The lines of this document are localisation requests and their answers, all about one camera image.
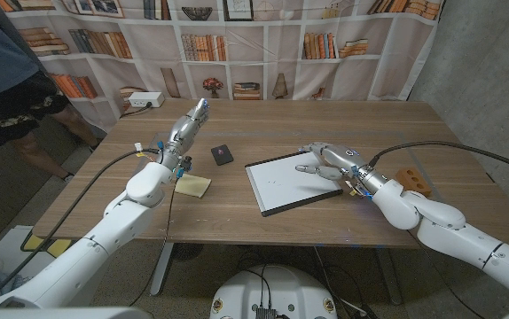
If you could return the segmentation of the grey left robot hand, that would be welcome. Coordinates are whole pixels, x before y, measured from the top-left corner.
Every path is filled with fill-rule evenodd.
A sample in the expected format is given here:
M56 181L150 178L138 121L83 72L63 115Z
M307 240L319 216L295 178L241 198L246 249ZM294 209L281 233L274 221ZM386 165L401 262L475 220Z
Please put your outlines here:
M208 116L209 104L202 98L186 115L176 121L157 162L173 170L179 158L192 147L195 136L208 120Z

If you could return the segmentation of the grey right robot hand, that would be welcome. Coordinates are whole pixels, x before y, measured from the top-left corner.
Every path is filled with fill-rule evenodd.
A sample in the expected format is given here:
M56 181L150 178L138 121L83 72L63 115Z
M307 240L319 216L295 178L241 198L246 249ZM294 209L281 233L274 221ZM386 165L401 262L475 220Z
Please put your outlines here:
M301 150L321 156L327 166L297 165L297 171L332 181L344 179L363 196L374 196L388 182L356 150L347 146L315 142L303 146Z

